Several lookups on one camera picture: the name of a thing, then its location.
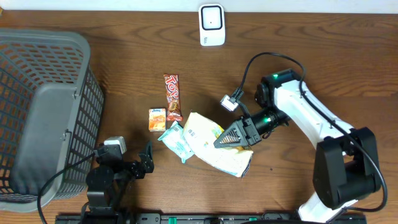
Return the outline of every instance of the laundry basket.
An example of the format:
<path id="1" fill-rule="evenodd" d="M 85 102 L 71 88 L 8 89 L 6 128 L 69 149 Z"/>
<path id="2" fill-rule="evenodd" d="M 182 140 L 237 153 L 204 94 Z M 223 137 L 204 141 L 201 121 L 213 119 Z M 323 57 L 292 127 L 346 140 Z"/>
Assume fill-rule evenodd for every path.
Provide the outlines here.
<path id="1" fill-rule="evenodd" d="M 104 96 L 90 46 L 71 32 L 0 29 L 0 209 L 37 209 L 40 188 L 91 154 Z M 42 197 L 78 195 L 90 161 L 57 178 Z"/>

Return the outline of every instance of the robotic arm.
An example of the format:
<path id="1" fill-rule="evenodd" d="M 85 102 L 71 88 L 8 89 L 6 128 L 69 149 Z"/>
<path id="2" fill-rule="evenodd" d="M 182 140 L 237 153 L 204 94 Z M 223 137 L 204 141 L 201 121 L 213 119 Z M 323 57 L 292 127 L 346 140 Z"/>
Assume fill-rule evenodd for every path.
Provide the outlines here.
<path id="1" fill-rule="evenodd" d="M 252 146 L 261 141 L 261 136 L 268 138 L 276 127 L 287 126 L 288 121 L 293 120 L 317 150 L 313 173 L 315 193 L 298 209 L 298 214 L 303 221 L 325 223 L 344 213 L 346 207 L 380 189 L 381 179 L 372 165 L 373 162 L 377 169 L 379 167 L 376 138 L 368 128 L 354 129 L 340 120 L 314 97 L 304 82 L 300 83 L 300 79 L 292 69 L 263 77 L 255 94 L 262 110 L 252 116 L 239 101 L 243 95 L 241 89 L 238 88 L 231 98 L 225 96 L 221 104 L 230 111 L 239 106 L 244 115 L 226 129 L 214 145 Z M 347 135 L 316 111 L 303 97 L 303 92 L 321 113 L 365 147 L 371 160 Z M 354 159 L 344 163 L 346 154 Z"/>

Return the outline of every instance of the wooden surface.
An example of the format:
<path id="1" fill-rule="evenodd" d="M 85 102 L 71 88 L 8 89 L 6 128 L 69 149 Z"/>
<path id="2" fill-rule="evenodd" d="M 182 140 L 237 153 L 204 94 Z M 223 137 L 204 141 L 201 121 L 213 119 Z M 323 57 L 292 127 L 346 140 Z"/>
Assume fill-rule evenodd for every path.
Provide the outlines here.
<path id="1" fill-rule="evenodd" d="M 180 75 L 185 123 L 191 110 L 224 128 L 240 113 L 219 101 L 240 84 L 249 59 L 262 51 L 287 54 L 308 69 L 307 84 L 332 112 L 377 137 L 381 170 L 389 187 L 387 208 L 367 214 L 369 223 L 396 223 L 398 214 L 398 15 L 226 14 L 226 43 L 201 47 L 197 13 L 5 11 L 0 27 L 68 30 L 91 45 L 91 67 L 106 88 L 98 142 L 124 136 L 125 159 L 137 159 L 154 143 L 155 171 L 131 185 L 124 204 L 164 213 L 262 213 L 292 210 L 313 193 L 315 150 L 294 123 L 253 147 L 245 178 L 225 174 L 193 157 L 181 160 L 148 132 L 148 109 L 167 106 L 164 73 Z M 243 101 L 251 111 L 263 75 L 293 65 L 281 58 L 257 59 Z M 375 207 L 378 192 L 358 203 Z M 81 194 L 44 208 L 49 223 L 59 213 L 78 213 Z M 40 223 L 36 212 L 0 212 L 2 223 Z"/>

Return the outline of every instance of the white background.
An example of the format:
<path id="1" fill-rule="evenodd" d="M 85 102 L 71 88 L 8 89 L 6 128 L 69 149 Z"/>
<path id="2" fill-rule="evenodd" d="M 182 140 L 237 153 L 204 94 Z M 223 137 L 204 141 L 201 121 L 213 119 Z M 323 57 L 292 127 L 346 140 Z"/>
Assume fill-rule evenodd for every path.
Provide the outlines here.
<path id="1" fill-rule="evenodd" d="M 226 12 L 398 13 L 398 0 L 0 0 L 4 9 L 197 11 L 220 3 Z"/>

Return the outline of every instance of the red candy wrapper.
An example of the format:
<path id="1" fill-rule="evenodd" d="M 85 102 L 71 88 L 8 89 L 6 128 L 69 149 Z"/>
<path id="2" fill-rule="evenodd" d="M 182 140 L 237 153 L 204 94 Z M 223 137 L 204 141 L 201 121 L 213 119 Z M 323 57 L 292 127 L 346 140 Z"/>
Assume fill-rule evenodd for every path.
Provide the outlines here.
<path id="1" fill-rule="evenodd" d="M 169 104 L 166 120 L 182 121 L 178 75 L 165 74 L 164 81 L 166 82 L 166 97 Z"/>

